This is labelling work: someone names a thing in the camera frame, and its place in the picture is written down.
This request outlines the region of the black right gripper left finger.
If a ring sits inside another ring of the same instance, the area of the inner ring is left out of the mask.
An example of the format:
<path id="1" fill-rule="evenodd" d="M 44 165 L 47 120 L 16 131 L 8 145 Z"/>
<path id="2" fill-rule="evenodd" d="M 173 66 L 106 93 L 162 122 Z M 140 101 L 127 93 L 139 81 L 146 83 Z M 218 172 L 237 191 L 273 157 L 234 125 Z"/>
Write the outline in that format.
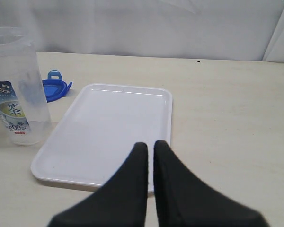
<path id="1" fill-rule="evenodd" d="M 148 148 L 138 142 L 116 173 L 92 195 L 55 215 L 50 227 L 143 227 L 148 196 Z"/>

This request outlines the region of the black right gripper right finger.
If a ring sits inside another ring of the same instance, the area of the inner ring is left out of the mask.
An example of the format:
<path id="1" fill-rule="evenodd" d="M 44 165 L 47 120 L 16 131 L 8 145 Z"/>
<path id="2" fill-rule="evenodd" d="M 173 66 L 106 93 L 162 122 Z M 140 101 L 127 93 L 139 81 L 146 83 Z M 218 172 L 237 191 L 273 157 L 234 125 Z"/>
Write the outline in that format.
<path id="1" fill-rule="evenodd" d="M 167 142 L 154 145 L 154 194 L 160 227 L 267 227 L 256 210 L 208 186 L 176 156 Z"/>

